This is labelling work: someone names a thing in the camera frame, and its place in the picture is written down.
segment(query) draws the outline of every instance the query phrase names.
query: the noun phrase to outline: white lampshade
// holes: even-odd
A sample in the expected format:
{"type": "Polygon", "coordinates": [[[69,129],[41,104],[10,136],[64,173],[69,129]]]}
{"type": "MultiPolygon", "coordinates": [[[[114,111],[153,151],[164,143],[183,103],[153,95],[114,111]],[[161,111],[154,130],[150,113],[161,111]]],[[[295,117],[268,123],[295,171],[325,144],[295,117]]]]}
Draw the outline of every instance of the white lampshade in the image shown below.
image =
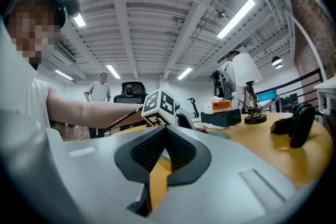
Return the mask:
{"type": "Polygon", "coordinates": [[[237,87],[244,87],[248,81],[259,82],[262,76],[251,56],[242,52],[233,58],[237,87]]]}

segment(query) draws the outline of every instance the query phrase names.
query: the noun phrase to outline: bottle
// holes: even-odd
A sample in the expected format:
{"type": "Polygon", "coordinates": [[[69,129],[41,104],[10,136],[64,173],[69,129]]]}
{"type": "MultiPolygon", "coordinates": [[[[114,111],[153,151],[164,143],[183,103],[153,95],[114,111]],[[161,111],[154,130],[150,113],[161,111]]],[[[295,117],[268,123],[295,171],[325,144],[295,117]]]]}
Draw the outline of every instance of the bottle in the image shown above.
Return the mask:
{"type": "Polygon", "coordinates": [[[240,108],[240,101],[236,98],[236,92],[232,92],[231,110],[240,108]]]}

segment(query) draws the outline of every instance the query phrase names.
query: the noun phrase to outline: pants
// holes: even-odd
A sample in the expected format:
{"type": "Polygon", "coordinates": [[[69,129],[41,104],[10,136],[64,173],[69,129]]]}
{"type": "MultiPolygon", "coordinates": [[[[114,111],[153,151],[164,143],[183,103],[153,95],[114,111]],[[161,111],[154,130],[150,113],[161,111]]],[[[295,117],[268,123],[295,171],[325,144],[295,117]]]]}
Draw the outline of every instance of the pants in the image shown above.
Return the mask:
{"type": "Polygon", "coordinates": [[[90,138],[93,139],[93,138],[96,138],[96,128],[90,128],[89,127],[89,133],[90,133],[90,138]]]}

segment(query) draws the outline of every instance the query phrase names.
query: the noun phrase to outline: lamp base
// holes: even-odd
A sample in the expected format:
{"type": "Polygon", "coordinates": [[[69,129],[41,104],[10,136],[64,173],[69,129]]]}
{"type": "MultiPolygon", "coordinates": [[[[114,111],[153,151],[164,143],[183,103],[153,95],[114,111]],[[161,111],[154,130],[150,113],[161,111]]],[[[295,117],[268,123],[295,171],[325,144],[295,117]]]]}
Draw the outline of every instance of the lamp base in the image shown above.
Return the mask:
{"type": "Polygon", "coordinates": [[[261,116],[251,118],[249,116],[244,118],[245,123],[247,124],[256,124],[256,123],[261,123],[267,121],[267,116],[266,114],[262,114],[261,116]]]}

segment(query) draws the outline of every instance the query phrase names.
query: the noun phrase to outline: black pendant light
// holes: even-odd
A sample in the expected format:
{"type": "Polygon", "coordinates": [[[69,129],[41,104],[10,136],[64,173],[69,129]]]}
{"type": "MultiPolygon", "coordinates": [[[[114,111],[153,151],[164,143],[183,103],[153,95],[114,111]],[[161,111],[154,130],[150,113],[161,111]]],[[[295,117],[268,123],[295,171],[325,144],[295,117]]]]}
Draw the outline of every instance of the black pendant light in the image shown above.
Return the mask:
{"type": "Polygon", "coordinates": [[[272,66],[275,66],[280,62],[282,62],[282,59],[279,56],[274,56],[272,59],[272,66]]]}

